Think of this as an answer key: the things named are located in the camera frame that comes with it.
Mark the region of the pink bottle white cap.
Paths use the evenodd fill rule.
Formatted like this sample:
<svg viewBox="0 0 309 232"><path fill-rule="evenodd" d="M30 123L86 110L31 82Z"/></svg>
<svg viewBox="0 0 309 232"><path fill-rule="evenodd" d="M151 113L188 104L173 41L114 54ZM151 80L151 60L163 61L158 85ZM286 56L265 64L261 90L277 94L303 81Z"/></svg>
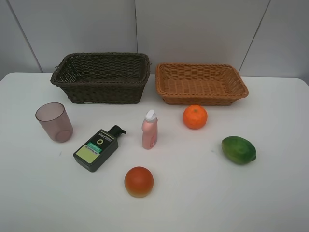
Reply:
<svg viewBox="0 0 309 232"><path fill-rule="evenodd" d="M151 149L157 142L158 119L155 110L149 110L142 123L142 146Z"/></svg>

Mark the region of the orange tangerine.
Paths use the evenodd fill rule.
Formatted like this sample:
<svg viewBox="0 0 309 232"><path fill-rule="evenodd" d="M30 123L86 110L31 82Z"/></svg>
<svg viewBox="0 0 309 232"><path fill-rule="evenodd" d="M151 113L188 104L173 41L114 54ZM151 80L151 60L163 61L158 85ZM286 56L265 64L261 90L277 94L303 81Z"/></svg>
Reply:
<svg viewBox="0 0 309 232"><path fill-rule="evenodd" d="M183 123L190 129L200 129L206 125L207 111L199 105L190 105L183 112Z"/></svg>

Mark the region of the black Men lotion pump bottle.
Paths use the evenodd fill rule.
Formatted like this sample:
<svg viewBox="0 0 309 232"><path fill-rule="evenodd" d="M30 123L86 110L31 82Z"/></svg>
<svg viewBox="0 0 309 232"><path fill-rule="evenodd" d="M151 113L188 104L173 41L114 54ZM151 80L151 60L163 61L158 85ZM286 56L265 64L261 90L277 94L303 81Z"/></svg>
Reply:
<svg viewBox="0 0 309 232"><path fill-rule="evenodd" d="M73 153L73 157L82 167L95 172L119 147L117 139L121 134L126 131L117 125L109 131L100 129Z"/></svg>

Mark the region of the green lime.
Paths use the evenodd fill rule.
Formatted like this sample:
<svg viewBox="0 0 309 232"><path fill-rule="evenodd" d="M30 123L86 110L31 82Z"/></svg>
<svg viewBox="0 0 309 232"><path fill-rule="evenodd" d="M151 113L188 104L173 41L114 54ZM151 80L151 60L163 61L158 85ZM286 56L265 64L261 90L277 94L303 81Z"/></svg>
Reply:
<svg viewBox="0 0 309 232"><path fill-rule="evenodd" d="M222 140L223 154L232 162L245 165L256 160L254 145L239 136L229 136Z"/></svg>

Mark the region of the translucent purple plastic cup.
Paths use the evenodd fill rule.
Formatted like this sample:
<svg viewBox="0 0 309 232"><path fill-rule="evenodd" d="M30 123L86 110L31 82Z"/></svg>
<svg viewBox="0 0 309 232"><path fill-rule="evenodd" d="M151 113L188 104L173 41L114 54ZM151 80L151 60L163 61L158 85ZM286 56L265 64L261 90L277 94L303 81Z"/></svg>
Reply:
<svg viewBox="0 0 309 232"><path fill-rule="evenodd" d="M71 138L73 127L63 104L47 103L36 111L35 117L51 140L63 143Z"/></svg>

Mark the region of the light brown wicker basket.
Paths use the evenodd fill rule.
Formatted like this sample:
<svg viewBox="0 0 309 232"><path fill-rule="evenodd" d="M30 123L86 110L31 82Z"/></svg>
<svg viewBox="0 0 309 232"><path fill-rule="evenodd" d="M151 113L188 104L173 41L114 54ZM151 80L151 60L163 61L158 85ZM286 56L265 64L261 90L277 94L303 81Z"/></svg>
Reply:
<svg viewBox="0 0 309 232"><path fill-rule="evenodd" d="M249 91L229 64L162 62L156 67L157 93L171 105L229 106Z"/></svg>

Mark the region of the red orange peach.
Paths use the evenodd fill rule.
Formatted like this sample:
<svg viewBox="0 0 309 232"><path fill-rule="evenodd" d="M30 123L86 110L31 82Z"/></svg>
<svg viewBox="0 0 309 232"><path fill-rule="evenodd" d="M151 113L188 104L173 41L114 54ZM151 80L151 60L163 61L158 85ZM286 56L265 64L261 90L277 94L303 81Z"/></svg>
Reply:
<svg viewBox="0 0 309 232"><path fill-rule="evenodd" d="M154 186L154 178L148 169L137 166L127 172L124 185L131 196L143 198L151 193Z"/></svg>

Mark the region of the dark brown wicker basket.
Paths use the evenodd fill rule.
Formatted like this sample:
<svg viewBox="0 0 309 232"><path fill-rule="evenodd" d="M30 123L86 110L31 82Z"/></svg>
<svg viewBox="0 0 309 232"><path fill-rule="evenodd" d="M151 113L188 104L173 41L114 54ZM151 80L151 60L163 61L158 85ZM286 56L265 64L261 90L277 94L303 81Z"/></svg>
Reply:
<svg viewBox="0 0 309 232"><path fill-rule="evenodd" d="M149 76L150 60L143 53L72 53L50 82L72 103L137 104Z"/></svg>

